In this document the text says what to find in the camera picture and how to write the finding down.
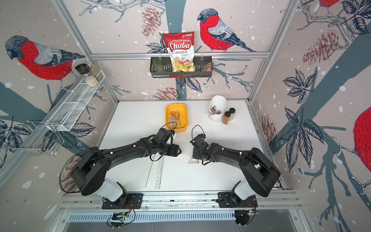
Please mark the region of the blue clear set square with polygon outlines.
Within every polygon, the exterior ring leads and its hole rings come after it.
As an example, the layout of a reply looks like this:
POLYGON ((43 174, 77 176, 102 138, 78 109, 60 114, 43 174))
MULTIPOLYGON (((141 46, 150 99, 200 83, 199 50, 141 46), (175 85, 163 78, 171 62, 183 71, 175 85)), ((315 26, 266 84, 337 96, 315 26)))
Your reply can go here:
POLYGON ((168 126, 171 129, 181 128, 185 126, 185 122, 183 120, 183 113, 179 110, 170 111, 168 116, 168 126))

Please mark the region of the pink set square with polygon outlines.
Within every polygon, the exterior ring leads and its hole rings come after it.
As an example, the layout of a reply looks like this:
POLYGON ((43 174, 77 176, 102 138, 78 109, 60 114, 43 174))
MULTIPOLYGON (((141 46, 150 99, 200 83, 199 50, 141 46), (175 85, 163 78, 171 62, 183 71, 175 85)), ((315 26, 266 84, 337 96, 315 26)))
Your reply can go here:
POLYGON ((188 164, 197 164, 199 163, 199 159, 195 159, 195 158, 190 158, 190 160, 188 161, 188 164))

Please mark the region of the long pink ruler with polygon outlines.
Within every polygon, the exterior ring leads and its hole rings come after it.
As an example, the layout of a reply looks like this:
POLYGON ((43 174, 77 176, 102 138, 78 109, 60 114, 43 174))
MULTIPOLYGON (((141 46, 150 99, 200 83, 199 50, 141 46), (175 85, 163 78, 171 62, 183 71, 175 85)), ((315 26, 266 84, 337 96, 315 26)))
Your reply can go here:
POLYGON ((178 110, 172 110, 169 114, 169 124, 168 126, 171 129, 175 129, 177 125, 179 124, 179 111, 178 110))

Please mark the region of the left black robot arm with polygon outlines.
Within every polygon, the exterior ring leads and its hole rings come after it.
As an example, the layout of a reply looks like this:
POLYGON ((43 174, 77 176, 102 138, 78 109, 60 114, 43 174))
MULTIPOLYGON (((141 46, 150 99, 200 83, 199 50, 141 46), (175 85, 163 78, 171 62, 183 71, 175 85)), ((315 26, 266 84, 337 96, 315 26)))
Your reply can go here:
POLYGON ((74 167, 71 176, 81 195, 100 195, 111 202, 122 198, 124 187, 106 178, 110 168, 133 159, 160 154, 177 157, 182 153, 179 145, 168 144, 154 137, 145 137, 139 141, 112 149, 99 150, 97 147, 87 151, 74 167))

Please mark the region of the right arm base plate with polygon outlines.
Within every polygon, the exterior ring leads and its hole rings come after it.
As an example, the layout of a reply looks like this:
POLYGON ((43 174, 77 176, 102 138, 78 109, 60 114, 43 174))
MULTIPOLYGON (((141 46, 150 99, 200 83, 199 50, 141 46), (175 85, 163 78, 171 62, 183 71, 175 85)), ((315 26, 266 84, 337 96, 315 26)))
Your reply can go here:
POLYGON ((232 192, 219 192, 215 202, 220 208, 256 208, 258 206, 255 195, 242 200, 232 192))

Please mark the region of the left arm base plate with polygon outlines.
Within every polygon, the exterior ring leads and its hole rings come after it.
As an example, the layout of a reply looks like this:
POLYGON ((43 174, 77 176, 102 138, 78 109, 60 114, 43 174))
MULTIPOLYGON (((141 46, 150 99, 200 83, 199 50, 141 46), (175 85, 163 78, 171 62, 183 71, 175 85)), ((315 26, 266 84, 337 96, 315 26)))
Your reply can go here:
POLYGON ((101 208, 104 210, 140 209, 143 201, 143 196, 143 193, 124 193, 115 202, 111 202, 107 198, 104 198, 101 208))

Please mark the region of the thin clear straight ruler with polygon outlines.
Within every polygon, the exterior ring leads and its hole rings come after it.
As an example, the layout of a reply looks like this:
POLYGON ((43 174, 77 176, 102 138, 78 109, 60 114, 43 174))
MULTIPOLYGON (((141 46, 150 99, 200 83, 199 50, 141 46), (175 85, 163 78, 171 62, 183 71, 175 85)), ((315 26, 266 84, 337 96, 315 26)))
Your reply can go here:
POLYGON ((145 188, 146 188, 147 185, 148 185, 148 181, 149 181, 149 178, 150 178, 150 175, 151 175, 151 171, 152 171, 153 163, 154 163, 154 162, 151 161, 150 164, 149 164, 148 172, 147 172, 146 179, 145 179, 145 183, 144 183, 144 187, 145 187, 145 188))

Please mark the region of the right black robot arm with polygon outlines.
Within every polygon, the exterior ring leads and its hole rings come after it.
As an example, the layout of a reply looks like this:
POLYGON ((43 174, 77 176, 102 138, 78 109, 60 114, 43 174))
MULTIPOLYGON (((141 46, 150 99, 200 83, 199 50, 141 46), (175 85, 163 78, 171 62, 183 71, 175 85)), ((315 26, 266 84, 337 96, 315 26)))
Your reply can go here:
POLYGON ((277 167, 258 148, 235 150, 219 144, 190 141, 193 145, 193 158, 203 165, 221 162, 239 168, 245 181, 238 182, 231 191, 231 201, 237 206, 251 196, 268 197, 281 176, 277 167))

